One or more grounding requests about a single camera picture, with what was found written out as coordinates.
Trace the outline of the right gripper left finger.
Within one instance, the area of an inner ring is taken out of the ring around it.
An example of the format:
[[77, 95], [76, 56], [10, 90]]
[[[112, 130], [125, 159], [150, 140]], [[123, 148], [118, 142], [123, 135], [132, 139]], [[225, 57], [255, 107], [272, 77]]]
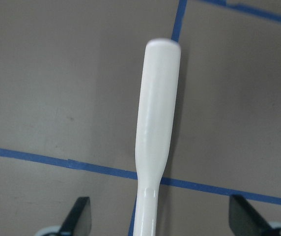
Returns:
[[78, 197], [62, 223], [58, 236], [88, 236], [92, 227], [90, 197]]

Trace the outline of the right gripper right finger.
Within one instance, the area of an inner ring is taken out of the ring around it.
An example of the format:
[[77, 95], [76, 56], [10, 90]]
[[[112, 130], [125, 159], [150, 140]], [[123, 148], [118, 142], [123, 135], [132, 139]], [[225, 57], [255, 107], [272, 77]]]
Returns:
[[241, 195], [229, 197], [229, 227], [235, 236], [281, 236], [281, 223], [267, 222]]

